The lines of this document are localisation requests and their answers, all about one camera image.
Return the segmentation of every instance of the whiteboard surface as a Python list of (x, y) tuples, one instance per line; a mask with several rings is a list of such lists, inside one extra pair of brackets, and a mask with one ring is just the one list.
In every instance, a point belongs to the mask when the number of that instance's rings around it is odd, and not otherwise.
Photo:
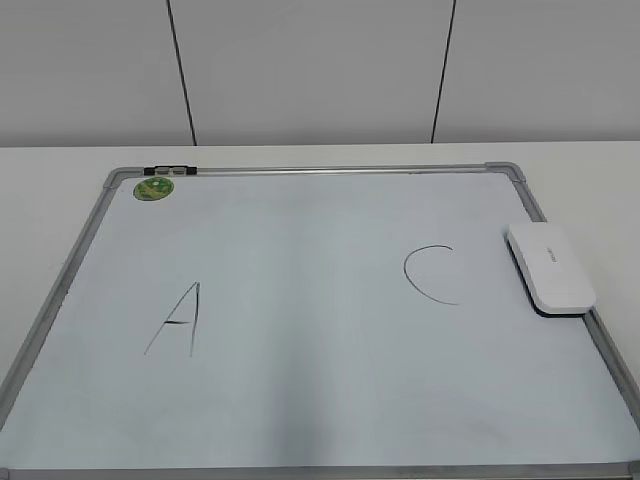
[[(0, 432), (9, 468), (635, 460), (580, 319), (530, 307), (501, 174), (174, 178), (113, 199)], [(439, 303), (422, 295), (412, 281)], [(199, 319), (153, 335), (194, 283)], [(176, 310), (189, 321), (193, 290)]]

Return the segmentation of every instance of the wall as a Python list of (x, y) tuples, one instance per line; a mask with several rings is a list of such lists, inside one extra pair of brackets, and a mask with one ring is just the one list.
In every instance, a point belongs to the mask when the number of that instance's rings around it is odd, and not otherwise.
[(4, 0), (0, 146), (638, 140), (639, 17), (636, 0)]

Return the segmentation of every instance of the white eraser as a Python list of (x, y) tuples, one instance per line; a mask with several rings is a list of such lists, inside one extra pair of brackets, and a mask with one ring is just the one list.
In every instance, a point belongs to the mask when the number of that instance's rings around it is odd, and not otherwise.
[(507, 241), (538, 309), (575, 315), (593, 307), (596, 294), (560, 227), (546, 222), (512, 224)]

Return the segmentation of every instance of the table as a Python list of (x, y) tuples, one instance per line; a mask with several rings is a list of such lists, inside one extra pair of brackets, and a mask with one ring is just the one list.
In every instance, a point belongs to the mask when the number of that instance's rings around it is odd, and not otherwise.
[(121, 166), (420, 165), (515, 162), (562, 225), (597, 308), (640, 380), (640, 142), (0, 149), (0, 376), (4, 377), (109, 171)]

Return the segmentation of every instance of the round magnet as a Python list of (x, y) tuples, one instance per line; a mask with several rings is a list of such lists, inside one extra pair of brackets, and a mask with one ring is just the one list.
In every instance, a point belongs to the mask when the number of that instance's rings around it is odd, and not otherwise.
[(173, 182), (164, 177), (143, 180), (133, 189), (133, 196), (145, 202), (161, 200), (173, 192)]

